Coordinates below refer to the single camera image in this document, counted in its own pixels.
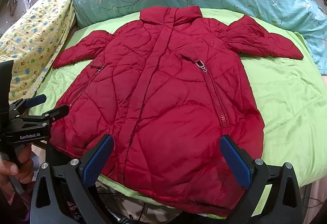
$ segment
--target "black gripper frame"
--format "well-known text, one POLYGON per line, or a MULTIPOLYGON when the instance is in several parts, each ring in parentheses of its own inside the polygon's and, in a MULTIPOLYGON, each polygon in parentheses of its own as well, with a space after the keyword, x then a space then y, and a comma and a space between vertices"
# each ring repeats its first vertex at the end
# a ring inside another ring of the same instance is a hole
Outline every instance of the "black gripper frame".
MULTIPOLYGON (((8 120, 2 127, 0 134, 0 152, 11 162, 21 166, 15 149, 29 142, 48 140, 52 123, 65 117, 69 113, 67 105, 61 105, 42 115, 24 115, 26 110, 46 101, 45 95, 33 98, 19 99, 9 105, 8 120)), ((18 194, 22 194, 26 185, 21 184, 14 176, 10 181, 18 194)))
MULTIPOLYGON (((284 163, 282 166, 272 166, 266 165, 261 159, 252 160, 249 154, 240 149, 230 136, 225 135, 224 137, 252 173, 250 186, 246 188, 238 204, 223 223, 302 224, 300 190, 293 166, 290 163, 284 163), (252 216, 265 186, 269 184, 272 186, 264 209, 261 214, 252 216)), ((231 164, 234 160, 225 155, 224 157, 234 173, 235 164, 231 164)))
POLYGON ((89 193, 113 150, 113 138, 104 135, 98 144, 88 150, 81 159, 72 159, 67 165, 52 167, 43 163, 40 167, 31 202, 31 224, 77 224, 64 192, 65 185, 81 214, 83 223, 110 224, 98 204, 89 193))

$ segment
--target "jacket pocket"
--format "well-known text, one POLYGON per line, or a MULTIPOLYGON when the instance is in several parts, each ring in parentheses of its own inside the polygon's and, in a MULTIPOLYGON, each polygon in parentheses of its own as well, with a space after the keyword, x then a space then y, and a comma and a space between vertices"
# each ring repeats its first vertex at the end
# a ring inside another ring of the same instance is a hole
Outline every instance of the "jacket pocket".
POLYGON ((100 71, 103 69, 103 67, 99 67, 99 66, 90 66, 91 68, 98 68, 98 71, 96 71, 89 79, 89 81, 87 82, 86 86, 76 95, 74 96, 74 98, 71 100, 71 102, 69 103, 69 108, 71 109, 71 107, 74 105, 74 103, 77 101, 77 99, 83 94, 83 92, 87 89, 87 87, 91 84, 92 80, 100 73, 100 71))
POLYGON ((195 64, 202 69, 204 80, 207 84, 207 88, 210 92, 210 96, 214 105, 215 112, 217 114, 217 117, 220 121, 220 124, 222 125, 223 128, 226 128, 228 126, 228 121, 227 121, 227 115, 225 114, 223 105, 221 103, 221 99, 218 96, 218 93, 215 90, 215 85, 214 81, 208 72, 207 68, 205 67, 205 64, 202 61, 197 61, 195 64))

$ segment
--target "quilted stitching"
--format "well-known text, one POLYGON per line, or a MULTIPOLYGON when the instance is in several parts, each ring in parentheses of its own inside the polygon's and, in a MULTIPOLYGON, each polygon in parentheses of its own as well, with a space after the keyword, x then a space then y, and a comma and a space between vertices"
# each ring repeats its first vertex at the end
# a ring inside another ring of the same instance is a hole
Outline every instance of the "quilted stitching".
POLYGON ((303 56, 248 16, 226 26, 202 18, 198 7, 154 7, 140 17, 115 34, 94 31, 56 59, 55 67, 94 60, 58 101, 69 104, 81 94, 53 124, 51 143, 81 156, 112 134, 104 175, 165 205, 228 215, 243 189, 219 152, 219 138, 229 134, 253 158, 263 150, 264 122, 237 53, 303 56), (212 89, 195 64, 200 60, 212 89), (211 92, 227 127, 220 126, 211 92))

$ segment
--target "pillow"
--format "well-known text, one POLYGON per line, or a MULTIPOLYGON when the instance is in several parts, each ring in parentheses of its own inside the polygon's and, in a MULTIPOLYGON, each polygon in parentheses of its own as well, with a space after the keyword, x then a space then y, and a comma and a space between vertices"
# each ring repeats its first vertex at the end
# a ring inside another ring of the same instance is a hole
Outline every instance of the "pillow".
POLYGON ((10 102, 34 96, 74 17, 72 0, 39 0, 0 38, 0 62, 14 60, 10 102))

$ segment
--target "black cable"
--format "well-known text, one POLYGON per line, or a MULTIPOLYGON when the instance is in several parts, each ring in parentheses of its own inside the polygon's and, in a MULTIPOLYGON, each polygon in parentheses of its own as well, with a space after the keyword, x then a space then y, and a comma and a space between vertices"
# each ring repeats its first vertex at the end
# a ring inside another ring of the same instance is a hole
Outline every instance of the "black cable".
POLYGON ((142 210, 141 210, 141 213, 140 213, 139 219, 137 220, 136 223, 139 223, 139 222, 140 222, 140 219, 141 219, 142 214, 143 214, 143 210, 144 210, 144 208, 145 208, 145 204, 146 204, 146 203, 144 203, 144 205, 143 205, 143 207, 142 207, 142 210))
POLYGON ((98 193, 99 195, 117 195, 119 192, 116 193, 98 193))
POLYGON ((316 201, 318 201, 320 204, 323 204, 324 202, 321 202, 319 199, 317 199, 317 198, 313 198, 313 197, 303 197, 302 198, 302 200, 304 200, 304 199, 312 199, 312 200, 316 200, 316 201))
POLYGON ((319 202, 317 205, 314 205, 314 206, 309 206, 309 207, 303 206, 304 208, 307 208, 307 209, 310 209, 310 208, 314 208, 316 206, 323 205, 327 201, 327 199, 326 199, 325 201, 321 202, 319 199, 316 199, 316 198, 313 198, 313 197, 304 197, 303 200, 304 199, 307 199, 307 198, 312 199, 312 200, 316 200, 316 201, 319 202))

